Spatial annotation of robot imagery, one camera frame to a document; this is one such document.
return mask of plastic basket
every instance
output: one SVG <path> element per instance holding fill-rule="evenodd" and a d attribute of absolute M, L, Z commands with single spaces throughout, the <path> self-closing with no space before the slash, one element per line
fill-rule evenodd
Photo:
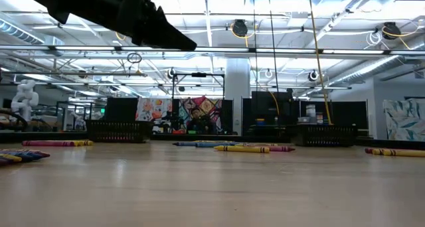
<path fill-rule="evenodd" d="M 87 120 L 86 125 L 92 141 L 144 143 L 151 137 L 153 122 Z"/>
<path fill-rule="evenodd" d="M 350 147 L 357 136 L 355 126 L 294 125 L 287 128 L 293 134 L 291 142 L 306 147 Z"/>

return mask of ceiling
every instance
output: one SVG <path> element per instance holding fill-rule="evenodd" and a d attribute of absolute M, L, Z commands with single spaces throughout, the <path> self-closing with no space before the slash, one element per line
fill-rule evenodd
<path fill-rule="evenodd" d="M 315 14 L 315 26 L 317 31 L 338 18 L 346 6 L 352 0 L 315 0 L 313 12 Z M 258 0 L 257 3 L 247 3 L 247 0 L 153 0 L 157 6 L 161 6 L 166 13 L 167 20 L 180 31 L 193 39 L 198 46 L 203 47 L 238 47 L 238 48 L 314 48 L 308 44 L 313 40 L 313 23 L 308 16 L 310 11 L 307 0 L 272 0 L 271 4 Z M 71 15 L 67 24 L 62 28 L 57 27 L 57 21 L 47 14 L 42 5 L 33 0 L 0 0 L 0 11 L 8 15 L 16 23 L 27 27 L 34 34 L 50 35 L 59 38 L 65 45 L 76 46 L 131 46 L 130 38 L 109 31 L 104 27 L 91 23 L 74 15 Z M 425 14 L 425 1 L 391 1 L 380 3 L 370 0 L 359 6 L 352 13 L 344 14 L 343 18 L 335 23 L 330 32 L 318 40 L 319 48 L 342 48 L 342 49 L 388 49 L 401 47 L 402 43 L 396 40 L 381 40 L 376 44 L 370 44 L 370 33 L 377 27 L 382 27 L 385 22 L 395 22 L 403 33 L 413 35 L 406 40 L 415 39 L 423 35 L 420 26 Z M 235 19 L 244 19 L 249 30 L 248 39 L 238 38 L 230 31 L 230 26 Z M 0 32 L 0 44 L 27 43 Z M 117 83 L 143 83 L 143 84 L 167 84 L 167 71 L 172 67 L 178 73 L 190 74 L 192 72 L 205 72 L 224 74 L 228 55 L 202 55 L 192 58 L 176 58 L 184 56 L 182 52 L 167 52 L 170 58 L 144 58 L 139 64 L 130 64 L 123 54 L 118 58 L 110 55 L 108 59 L 70 59 L 51 57 L 43 58 L 45 54 L 33 51 L 21 50 L 17 55 L 29 58 L 33 62 L 52 68 L 54 59 L 56 67 L 62 66 L 61 72 L 135 72 L 137 69 L 146 73 L 148 77 L 114 76 Z M 67 52 L 69 55 L 77 55 L 78 51 Z M 160 52 L 140 52 L 151 57 L 161 56 Z M 9 54 L 1 54 L 0 62 L 9 57 Z M 247 57 L 251 65 L 251 84 L 255 85 L 256 74 L 261 86 L 276 85 L 275 75 L 277 71 L 279 85 L 315 86 L 317 83 L 310 82 L 307 74 L 317 70 L 317 60 L 313 56 L 305 57 L 277 57 L 272 56 Z M 320 59 L 321 69 L 324 72 L 325 81 L 338 76 L 350 68 L 364 62 L 366 59 L 350 57 L 327 57 Z M 36 68 L 34 71 L 46 71 L 44 68 Z M 267 72 L 272 73 L 271 78 L 266 77 Z M 54 77 L 55 80 L 73 82 L 95 82 L 91 78 L 79 78 L 77 76 Z M 181 84 L 217 84 L 213 78 L 186 77 Z M 101 94 L 110 93 L 106 87 L 97 89 Z M 131 95 L 140 96 L 165 96 L 171 93 L 171 88 L 158 87 L 131 87 Z M 196 87 L 185 91 L 188 95 L 221 95 L 222 88 Z"/>

